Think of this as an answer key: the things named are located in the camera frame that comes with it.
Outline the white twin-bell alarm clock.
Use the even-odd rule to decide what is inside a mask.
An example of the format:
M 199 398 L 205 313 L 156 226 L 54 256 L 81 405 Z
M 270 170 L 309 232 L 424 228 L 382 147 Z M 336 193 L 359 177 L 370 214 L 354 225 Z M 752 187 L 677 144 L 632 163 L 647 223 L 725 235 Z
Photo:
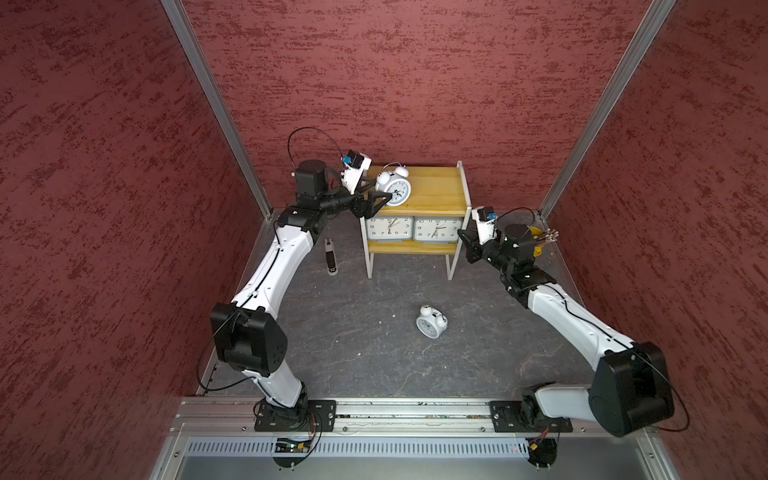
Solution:
M 447 329 L 448 319 L 433 306 L 423 305 L 420 307 L 416 326 L 424 336 L 438 339 Z
M 387 207 L 399 207 L 405 204 L 411 196 L 412 185 L 409 181 L 409 171 L 400 162 L 383 166 L 376 177 L 376 191 L 391 195 Z

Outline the grey rectangular alarm clock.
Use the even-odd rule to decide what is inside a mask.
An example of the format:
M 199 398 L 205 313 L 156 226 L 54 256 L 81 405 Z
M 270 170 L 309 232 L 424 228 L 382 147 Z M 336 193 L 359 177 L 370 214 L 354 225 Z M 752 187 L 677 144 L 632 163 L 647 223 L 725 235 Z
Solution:
M 413 236 L 413 224 L 411 216 L 376 216 L 365 220 L 365 230 L 369 241 L 405 241 Z
M 462 218 L 415 217 L 413 240 L 429 244 L 457 243 L 459 241 L 458 230 L 462 227 Z

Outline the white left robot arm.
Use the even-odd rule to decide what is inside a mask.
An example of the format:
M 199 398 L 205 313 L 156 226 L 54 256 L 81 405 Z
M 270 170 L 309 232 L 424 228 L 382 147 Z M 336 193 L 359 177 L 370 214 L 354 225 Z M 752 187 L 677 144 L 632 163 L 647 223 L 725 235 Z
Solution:
M 371 158 L 350 151 L 341 162 L 342 171 L 320 160 L 299 164 L 295 201 L 280 213 L 270 248 L 233 300 L 211 313 L 218 360 L 261 390 L 266 415 L 287 430 L 315 428 L 306 387 L 285 359 L 288 338 L 277 322 L 287 288 L 330 216 L 349 211 L 369 219 L 391 198 L 374 191 L 374 180 L 366 177 Z

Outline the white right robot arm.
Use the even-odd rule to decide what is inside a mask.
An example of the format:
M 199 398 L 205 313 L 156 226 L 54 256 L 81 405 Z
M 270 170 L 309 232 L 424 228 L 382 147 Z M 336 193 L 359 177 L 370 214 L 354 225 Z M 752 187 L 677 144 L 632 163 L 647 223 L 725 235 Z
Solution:
M 510 224 L 498 230 L 491 221 L 478 221 L 458 235 L 468 262 L 483 261 L 498 270 L 505 291 L 554 327 L 594 372 L 588 385 L 543 383 L 526 390 L 520 416 L 527 427 L 548 419 L 592 421 L 623 437 L 672 418 L 684 404 L 659 347 L 608 326 L 536 265 L 536 239 L 529 227 Z

